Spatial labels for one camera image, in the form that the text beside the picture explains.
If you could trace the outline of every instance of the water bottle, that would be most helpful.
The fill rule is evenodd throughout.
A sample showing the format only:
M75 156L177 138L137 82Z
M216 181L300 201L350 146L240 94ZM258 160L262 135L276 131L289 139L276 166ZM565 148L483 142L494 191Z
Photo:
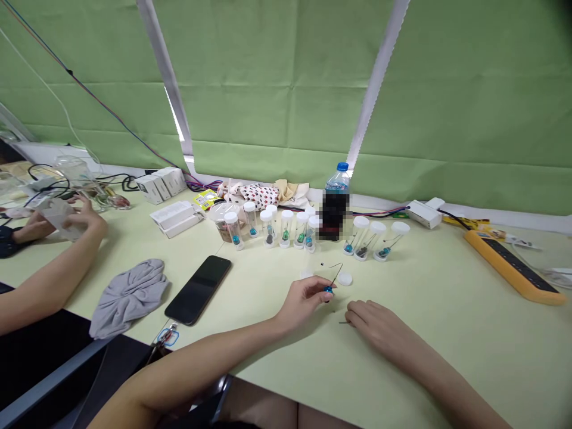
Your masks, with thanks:
M326 182L322 205L322 240L338 241L350 203L350 176L347 163L339 163L336 173Z

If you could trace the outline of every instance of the black smartphone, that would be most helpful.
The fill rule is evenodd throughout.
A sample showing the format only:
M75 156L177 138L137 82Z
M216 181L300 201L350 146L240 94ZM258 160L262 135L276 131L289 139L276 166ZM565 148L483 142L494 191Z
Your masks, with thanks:
M230 267L228 259L209 256L169 303L165 316L187 326L197 323Z

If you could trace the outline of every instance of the green curtain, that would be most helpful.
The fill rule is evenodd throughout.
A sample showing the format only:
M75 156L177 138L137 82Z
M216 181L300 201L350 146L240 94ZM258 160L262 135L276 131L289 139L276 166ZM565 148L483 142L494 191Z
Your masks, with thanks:
M391 0L161 0L197 172L322 188L345 161Z
M412 1L353 191L572 213L572 12L564 4Z
M11 0L54 52L146 143L184 166L163 80L135 0ZM166 165L129 134L0 5L0 26L66 105L102 163ZM0 35L0 101L42 142L78 145L64 112Z

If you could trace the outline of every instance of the cable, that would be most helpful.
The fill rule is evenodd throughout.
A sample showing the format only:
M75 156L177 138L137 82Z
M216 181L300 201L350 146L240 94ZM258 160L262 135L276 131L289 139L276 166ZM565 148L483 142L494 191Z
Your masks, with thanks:
M441 210L441 209L437 209L437 211L438 211L438 212L441 212L441 213L444 213L444 214L446 214L446 215L449 216L449 217L452 217L452 218L455 219L457 222L459 222L462 226L464 226L467 231L472 230L472 228L469 228L465 222L463 222L462 220L460 220L460 219L459 219L458 217L456 217L454 214L450 214L449 212L446 212L446 211Z

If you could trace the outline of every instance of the table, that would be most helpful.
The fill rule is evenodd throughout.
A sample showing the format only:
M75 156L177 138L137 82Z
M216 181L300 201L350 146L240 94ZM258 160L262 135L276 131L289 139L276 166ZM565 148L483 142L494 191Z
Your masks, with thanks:
M110 209L102 213L102 217L109 224L109 232L101 244L94 265L65 308L91 319L103 290L114 276L146 259L162 259L165 262L164 274L172 283L163 293L163 304L146 317L134 322L125 333L142 343L151 344L167 320L164 315L167 304L204 259L210 254L215 254L223 242L216 227L209 220L204 220L176 237L168 239L149 217L150 213L177 201L192 201L196 195L194 192L184 191L158 206L148 203L141 192L129 192L124 195L133 207L129 211ZM25 220L12 221L10 226L21 226L25 223ZM62 239L56 232L11 258L0 259L0 280L17 287L70 245L69 241Z
M306 265L332 278L337 268L320 263L343 262L353 284L339 286L306 327L233 374L365 428L447 427L419 386L373 353L352 327L339 324L348 301L371 299L395 311L514 427L569 424L572 303L549 307L523 299L464 240L461 228L408 224L410 234L385 263L358 262L342 254L341 243L322 243L313 255L293 247L268 250L261 238L247 240L239 252L223 245L217 256L233 266L197 324L179 325L173 348L273 316ZM572 240L565 236L504 229L549 249L523 250L532 263L570 266ZM571 292L563 293L572 301Z

